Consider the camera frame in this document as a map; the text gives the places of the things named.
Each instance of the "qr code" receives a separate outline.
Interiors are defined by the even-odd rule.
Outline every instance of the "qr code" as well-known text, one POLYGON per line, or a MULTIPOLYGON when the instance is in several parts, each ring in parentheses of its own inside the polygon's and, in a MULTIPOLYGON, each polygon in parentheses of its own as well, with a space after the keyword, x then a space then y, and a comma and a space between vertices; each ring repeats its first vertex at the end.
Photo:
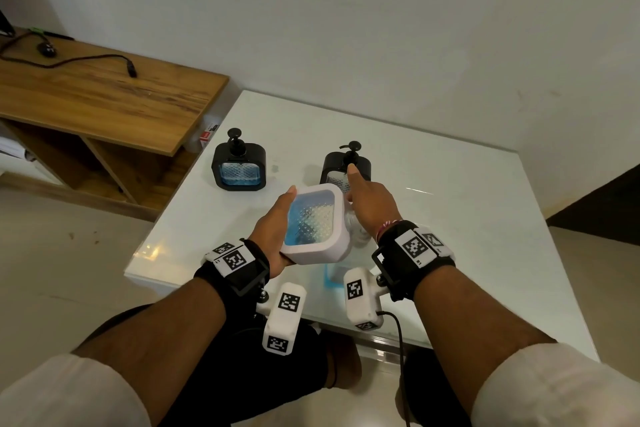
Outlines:
POLYGON ((287 346, 289 345, 289 340, 276 338, 276 336, 269 336, 267 339, 267 348, 270 350, 280 351, 282 353, 287 352, 287 346))
POLYGON ((436 235, 434 235, 433 233, 423 233, 422 236, 429 242, 429 245, 444 246, 444 243, 438 240, 438 237, 436 237, 436 235))
POLYGON ((298 304, 300 304, 300 297, 293 294, 282 294, 278 307, 284 310, 290 310, 296 312, 298 310, 298 304))
POLYGON ((220 255, 221 253, 225 253, 228 250, 231 250, 233 247, 234 247, 233 245, 231 245, 229 242, 227 242, 227 243, 224 243, 224 244, 220 245, 217 248, 214 248, 213 251, 220 255))
POLYGON ((236 250, 235 252, 231 252, 228 255, 225 255, 224 257, 222 257, 222 259, 232 270, 236 270, 237 268, 242 267, 246 263, 246 260, 244 260, 244 257, 242 256, 239 250, 236 250))
POLYGON ((370 329, 377 328, 377 326, 374 323, 369 322, 369 321, 367 321, 366 323, 362 323, 362 324, 356 324, 356 327, 358 329, 363 330, 363 331, 369 331, 370 329))
POLYGON ((427 251, 427 245, 425 245, 418 237, 410 239, 403 245, 403 248, 412 256, 412 258, 416 258, 423 252, 427 251))
POLYGON ((361 279, 354 280, 347 284, 347 300, 360 297, 363 293, 361 279))

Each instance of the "person's right arm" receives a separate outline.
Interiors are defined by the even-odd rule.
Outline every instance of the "person's right arm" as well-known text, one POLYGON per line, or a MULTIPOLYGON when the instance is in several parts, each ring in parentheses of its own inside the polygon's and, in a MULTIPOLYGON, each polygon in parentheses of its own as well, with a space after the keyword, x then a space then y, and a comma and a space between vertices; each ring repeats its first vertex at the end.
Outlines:
MULTIPOLYGON (((402 220, 382 184, 365 181, 354 165, 348 178, 353 209, 372 237, 383 223, 402 220)), ((467 413, 473 411, 474 422, 640 424, 640 385, 556 344, 455 267, 428 274, 413 301, 453 391, 467 413)))

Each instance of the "white shirt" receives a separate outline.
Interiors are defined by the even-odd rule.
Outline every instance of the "white shirt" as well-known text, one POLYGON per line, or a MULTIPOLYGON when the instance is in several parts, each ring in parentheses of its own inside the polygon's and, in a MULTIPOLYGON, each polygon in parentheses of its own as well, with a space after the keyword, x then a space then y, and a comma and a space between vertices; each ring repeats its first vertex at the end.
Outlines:
MULTIPOLYGON (((566 344, 536 344, 480 389, 475 427, 640 426, 640 384, 566 344)), ((148 427, 138 395, 112 368, 61 355, 0 394, 0 426, 148 427)))

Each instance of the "leg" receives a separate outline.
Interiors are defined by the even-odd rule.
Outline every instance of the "leg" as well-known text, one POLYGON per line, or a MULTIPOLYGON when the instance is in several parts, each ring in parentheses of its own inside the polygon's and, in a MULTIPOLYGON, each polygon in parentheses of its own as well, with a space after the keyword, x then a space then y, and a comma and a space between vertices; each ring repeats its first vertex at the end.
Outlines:
MULTIPOLYGON (((86 340, 148 307, 118 314, 86 340)), ((211 342, 161 426, 185 423, 229 425, 249 419, 323 387, 350 388, 362 375, 349 337, 300 324, 286 357, 262 347, 266 320, 256 316, 241 327, 225 326, 211 342)))
MULTIPOLYGON (((407 355, 404 386, 411 422, 434 426, 471 426, 471 420, 453 393, 433 350, 420 349, 407 355)), ((396 407, 404 418, 400 389, 396 393, 396 407)))

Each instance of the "floor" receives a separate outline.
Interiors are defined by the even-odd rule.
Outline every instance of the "floor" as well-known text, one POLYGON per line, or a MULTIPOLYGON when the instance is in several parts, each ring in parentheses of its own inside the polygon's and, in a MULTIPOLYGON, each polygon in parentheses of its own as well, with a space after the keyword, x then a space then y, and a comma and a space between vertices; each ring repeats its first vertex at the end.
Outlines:
MULTIPOLYGON (((0 189, 0 390, 111 316, 156 300, 122 274, 151 226, 0 189)), ((640 247, 551 232, 602 360, 640 380, 640 247)), ((398 377, 397 366, 364 360, 356 391, 320 391, 242 425, 400 427, 398 377)))

